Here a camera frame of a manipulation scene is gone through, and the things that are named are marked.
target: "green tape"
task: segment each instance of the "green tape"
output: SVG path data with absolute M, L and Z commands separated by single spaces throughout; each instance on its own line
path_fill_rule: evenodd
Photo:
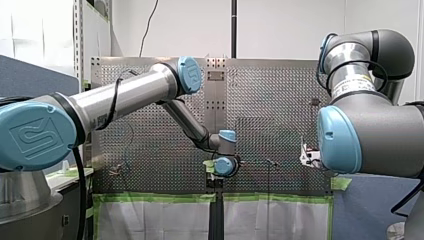
M 267 193 L 225 193 L 224 201 L 227 202 L 252 202 L 258 200 L 270 200 L 277 202 L 301 202 L 312 204 L 328 204 L 332 196 L 298 196 L 288 194 Z
M 78 170 L 68 170 L 64 174 L 65 177 L 78 177 Z
M 100 216 L 100 202 L 94 201 L 93 204 L 93 215 L 94 215 L 94 239 L 99 239 L 99 216 Z
M 224 201 L 226 202 L 254 202 L 259 201 L 258 193 L 224 193 Z
M 90 218 L 93 216 L 93 214 L 94 214 L 94 208 L 89 208 L 85 210 L 85 218 Z
M 352 182 L 351 178 L 333 177 L 331 178 L 331 190 L 345 191 L 349 187 L 350 182 Z
M 214 202 L 214 194 L 185 194 L 169 195 L 155 193 L 119 193 L 119 194 L 95 194 L 95 202 L 158 202 L 158 203 L 202 203 Z
M 327 239 L 331 240 L 333 239 L 333 208 L 334 208 L 334 197 L 331 196 L 329 199 L 330 203 L 328 206 L 328 230 L 327 230 Z

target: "metal pole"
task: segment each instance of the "metal pole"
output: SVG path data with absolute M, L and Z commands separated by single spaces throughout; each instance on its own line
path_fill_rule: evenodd
M 237 58 L 237 0 L 231 4 L 231 58 Z

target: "black cable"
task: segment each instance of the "black cable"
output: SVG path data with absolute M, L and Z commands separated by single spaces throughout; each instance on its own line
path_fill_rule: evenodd
M 377 92 L 380 92 L 387 85 L 387 82 L 389 81 L 389 76 L 386 72 L 386 69 L 384 69 L 384 67 L 381 64 L 374 62 L 374 61 L 370 61 L 370 60 L 351 60 L 351 61 L 347 61 L 347 62 L 344 62 L 344 63 L 338 65 L 333 70 L 331 70 L 331 72 L 328 74 L 327 81 L 325 82 L 325 89 L 327 90 L 328 95 L 331 96 L 331 89 L 330 89 L 330 78 L 331 78 L 331 76 L 333 76 L 333 74 L 337 70 L 339 70 L 340 68 L 347 66 L 349 64 L 352 64 L 352 63 L 368 63 L 370 65 L 373 65 L 374 67 L 380 68 L 381 72 L 383 73 L 383 79 L 382 79 L 383 83 L 381 84 L 381 86 L 377 90 Z
M 27 101 L 27 100 L 31 100 L 31 99 L 33 99 L 33 98 L 32 97 L 21 97 L 21 96 L 0 98 L 0 107 L 6 106 L 6 105 L 11 104 L 11 103 L 23 102 L 23 101 Z
M 143 53 L 144 40 L 146 39 L 146 36 L 149 33 L 150 21 L 152 20 L 153 14 L 155 14 L 155 12 L 156 12 L 156 8 L 158 7 L 158 3 L 159 3 L 159 0 L 156 0 L 155 7 L 153 8 L 152 13 L 150 14 L 149 20 L 147 21 L 146 32 L 144 33 L 143 39 L 141 40 L 140 53 L 138 54 L 138 57 L 141 57 L 141 54 Z
M 84 166 L 78 147 L 72 149 L 75 162 L 77 164 L 79 187 L 80 187 L 80 217 L 78 223 L 77 240 L 82 240 L 84 237 L 85 213 L 87 211 L 87 185 L 85 181 Z
M 323 43 L 322 43 L 322 45 L 321 45 L 321 51 L 320 51 L 320 53 L 319 53 L 319 57 L 318 57 L 318 64 L 317 64 L 317 69 L 316 69 L 316 72 L 315 72 L 315 77 L 316 77 L 316 80 L 317 80 L 317 82 L 318 82 L 318 84 L 322 87 L 322 88 L 324 88 L 325 89 L 325 86 L 324 86 L 324 84 L 321 82 L 321 79 L 320 79 L 320 77 L 319 77 L 319 73 L 320 72 L 323 72 L 323 69 L 322 69 L 322 61 L 323 61 L 323 57 L 324 57 L 324 53 L 326 52 L 326 49 L 327 49 L 327 43 L 328 43 L 328 41 L 330 41 L 330 39 L 331 39 L 331 37 L 334 37 L 334 36 L 337 36 L 337 34 L 335 34 L 335 33 L 330 33 L 330 34 L 328 34 L 326 37 L 325 37 L 325 39 L 324 39 L 324 41 L 323 41 Z
M 122 75 L 126 72 L 131 73 L 134 76 L 137 76 L 138 73 L 130 70 L 130 69 L 126 69 L 123 72 L 121 72 L 121 74 L 119 75 L 118 79 L 116 79 L 115 82 L 115 94 L 113 95 L 113 99 L 112 99 L 112 103 L 110 104 L 110 109 L 109 109 L 109 114 L 107 115 L 107 119 L 106 121 L 100 126 L 98 127 L 96 130 L 103 130 L 105 129 L 107 126 L 109 126 L 109 124 L 112 122 L 113 120 L 113 115 L 115 113 L 115 108 L 116 108 L 116 101 L 118 99 L 118 89 L 119 89 L 119 85 L 121 84 L 121 81 L 123 80 Z

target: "blue panel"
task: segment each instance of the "blue panel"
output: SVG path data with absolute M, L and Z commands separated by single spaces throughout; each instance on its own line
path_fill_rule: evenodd
M 390 209 L 418 180 L 364 174 L 347 177 L 352 178 L 347 190 L 334 193 L 333 240 L 387 239 L 387 227 L 405 221 Z M 415 201 L 416 197 L 401 212 L 408 214 Z
M 338 173 L 357 173 L 361 169 L 359 138 L 349 118 L 338 107 L 328 106 L 319 111 L 318 142 L 326 168 Z
M 203 78 L 200 66 L 192 57 L 179 58 L 178 77 L 186 94 L 196 93 L 202 86 Z
M 0 108 L 0 168 L 36 171 L 55 165 L 76 140 L 73 121 L 46 103 L 21 102 Z

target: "pegboard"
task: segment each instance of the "pegboard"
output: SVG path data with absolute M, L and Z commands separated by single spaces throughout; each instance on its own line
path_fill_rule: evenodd
M 328 101 L 315 69 L 315 61 L 227 60 L 227 127 L 245 164 L 224 191 L 329 193 L 330 179 L 299 162 L 301 137 L 317 146 L 316 114 Z
M 96 58 L 92 62 L 93 86 L 113 83 L 127 69 L 144 73 L 161 60 Z M 237 153 L 246 162 L 225 182 L 224 191 L 328 194 L 329 178 L 299 161 L 300 137 L 316 144 L 319 106 L 311 106 L 311 99 L 328 100 L 314 82 L 316 62 L 197 60 L 205 84 L 198 93 L 183 99 L 211 132 L 236 130 Z M 210 81 L 216 75 L 211 71 L 222 72 L 222 81 Z M 210 154 L 195 149 L 161 106 L 149 105 L 95 132 L 92 151 L 95 192 L 205 192 L 202 162 Z M 279 166 L 270 168 L 267 159 Z M 120 174 L 114 175 L 119 165 Z

